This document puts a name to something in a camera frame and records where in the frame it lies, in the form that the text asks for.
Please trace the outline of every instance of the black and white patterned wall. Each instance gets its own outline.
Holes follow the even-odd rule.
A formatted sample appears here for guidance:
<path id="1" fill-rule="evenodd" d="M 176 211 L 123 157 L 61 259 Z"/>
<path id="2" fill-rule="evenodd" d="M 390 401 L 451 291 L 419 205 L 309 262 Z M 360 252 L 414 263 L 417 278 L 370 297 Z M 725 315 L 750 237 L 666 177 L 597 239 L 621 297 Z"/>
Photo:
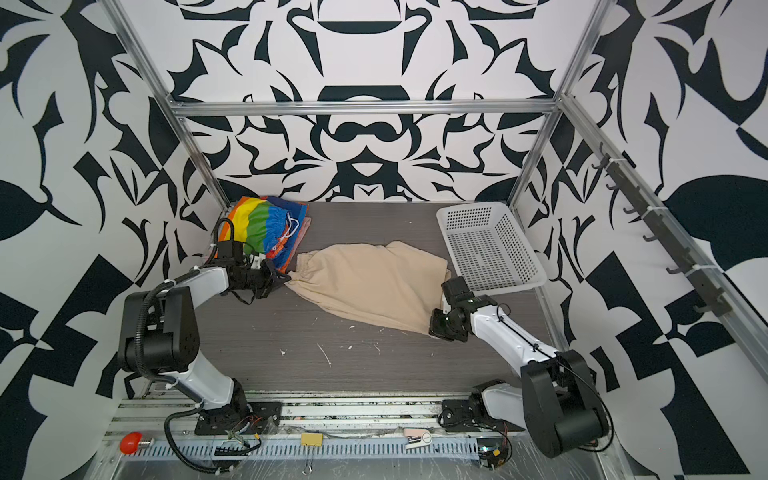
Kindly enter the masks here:
<path id="1" fill-rule="evenodd" d="M 130 0 L 178 101 L 551 98 L 594 0 Z M 232 200 L 505 200 L 539 115 L 208 118 Z"/>
<path id="2" fill-rule="evenodd" d="M 135 383 L 123 298 L 200 262 L 220 209 L 93 0 L 0 7 L 3 478 L 58 480 Z"/>
<path id="3" fill-rule="evenodd" d="M 765 317 L 768 4 L 620 0 L 575 89 Z M 563 120 L 519 206 L 637 478 L 765 478 L 768 386 Z"/>

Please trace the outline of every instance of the beige fabric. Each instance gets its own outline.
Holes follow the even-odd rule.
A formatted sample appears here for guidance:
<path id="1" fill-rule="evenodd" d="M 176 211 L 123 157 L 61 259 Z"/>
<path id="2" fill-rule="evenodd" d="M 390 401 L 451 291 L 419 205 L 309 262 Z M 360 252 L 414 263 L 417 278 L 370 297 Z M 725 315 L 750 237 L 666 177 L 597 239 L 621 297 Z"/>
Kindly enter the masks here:
<path id="1" fill-rule="evenodd" d="M 403 242 L 333 245 L 300 253 L 287 286 L 342 318 L 427 334 L 447 266 Z"/>

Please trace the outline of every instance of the perforated basket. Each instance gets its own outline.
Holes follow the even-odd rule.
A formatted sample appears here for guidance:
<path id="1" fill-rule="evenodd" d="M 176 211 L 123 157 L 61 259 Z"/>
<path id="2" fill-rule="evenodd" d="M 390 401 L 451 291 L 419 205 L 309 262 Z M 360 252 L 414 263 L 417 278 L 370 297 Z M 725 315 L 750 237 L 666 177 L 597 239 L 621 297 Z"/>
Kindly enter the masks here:
<path id="1" fill-rule="evenodd" d="M 500 202 L 460 204 L 437 211 L 456 274 L 476 295 L 544 285 L 547 275 L 509 208 Z"/>

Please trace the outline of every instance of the white plastic basket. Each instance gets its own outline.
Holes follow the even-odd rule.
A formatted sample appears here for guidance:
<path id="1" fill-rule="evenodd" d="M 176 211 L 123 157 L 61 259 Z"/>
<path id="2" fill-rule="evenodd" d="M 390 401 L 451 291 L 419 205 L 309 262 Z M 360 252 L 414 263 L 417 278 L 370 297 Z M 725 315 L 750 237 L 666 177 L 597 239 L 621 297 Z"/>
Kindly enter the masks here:
<path id="1" fill-rule="evenodd" d="M 509 208 L 501 202 L 437 210 L 456 274 L 476 295 L 544 285 L 547 274 Z"/>

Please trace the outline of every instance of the gray table surface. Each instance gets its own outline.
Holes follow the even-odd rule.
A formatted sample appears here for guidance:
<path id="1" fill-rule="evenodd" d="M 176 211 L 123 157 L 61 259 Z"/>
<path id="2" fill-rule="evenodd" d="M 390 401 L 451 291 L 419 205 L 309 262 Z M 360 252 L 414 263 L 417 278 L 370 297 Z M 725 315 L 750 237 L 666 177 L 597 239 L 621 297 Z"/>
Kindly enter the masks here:
<path id="1" fill-rule="evenodd" d="M 453 270 L 435 217 L 442 207 L 310 204 L 312 225 L 299 252 L 337 243 L 386 245 L 400 240 L 447 259 Z M 521 326 L 549 342 L 532 291 L 496 300 L 510 306 Z M 451 343 L 341 319 L 286 287 L 250 306 L 231 295 L 215 297 L 196 314 L 205 356 L 246 390 L 455 392 L 497 378 L 518 384 L 509 365 L 480 339 Z"/>

